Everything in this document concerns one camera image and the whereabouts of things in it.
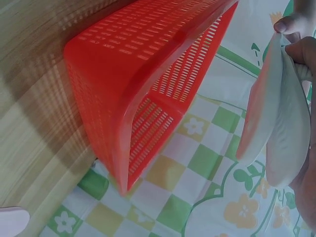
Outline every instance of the wood grain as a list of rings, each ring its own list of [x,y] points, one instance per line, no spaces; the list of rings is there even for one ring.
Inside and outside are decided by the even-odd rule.
[[[38,236],[95,159],[63,48],[132,1],[0,1],[0,206],[29,211],[20,236]]]

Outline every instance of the cloth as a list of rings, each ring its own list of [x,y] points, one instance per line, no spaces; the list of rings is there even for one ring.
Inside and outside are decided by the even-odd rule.
[[[249,167],[235,157],[272,24],[292,5],[241,0],[199,95],[131,192],[119,196],[113,178],[96,161],[40,236],[313,236],[292,190],[268,185],[264,151]],[[264,21],[254,21],[256,16]],[[249,21],[265,26],[250,28]]]
[[[248,168],[236,162],[244,117],[197,96],[127,197],[96,161],[40,236],[310,237],[293,192],[268,185],[264,152]]]

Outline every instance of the plastic basket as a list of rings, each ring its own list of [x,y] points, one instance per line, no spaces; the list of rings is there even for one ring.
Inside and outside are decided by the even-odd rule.
[[[138,0],[67,43],[85,131],[121,194],[189,108],[236,6],[236,0]]]

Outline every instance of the white flower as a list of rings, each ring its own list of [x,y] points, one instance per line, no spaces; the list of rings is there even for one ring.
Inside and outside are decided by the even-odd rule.
[[[152,222],[152,220],[148,216],[144,215],[140,210],[134,209],[134,212],[138,216],[138,219],[137,219],[138,222],[140,223],[147,222],[147,221]]]
[[[196,118],[191,118],[190,122],[187,122],[184,124],[184,127],[188,129],[188,134],[193,135],[195,133],[202,135],[204,122],[203,121],[197,121]]]
[[[55,221],[57,223],[57,231],[59,233],[66,231],[71,234],[73,232],[73,225],[76,223],[76,220],[73,217],[68,217],[66,211],[63,211],[60,216],[56,216]]]

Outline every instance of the fingernail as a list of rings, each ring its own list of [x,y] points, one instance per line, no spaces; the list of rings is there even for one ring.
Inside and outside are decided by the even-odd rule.
[[[279,33],[283,33],[286,30],[286,25],[283,22],[277,22],[275,24],[275,30]]]

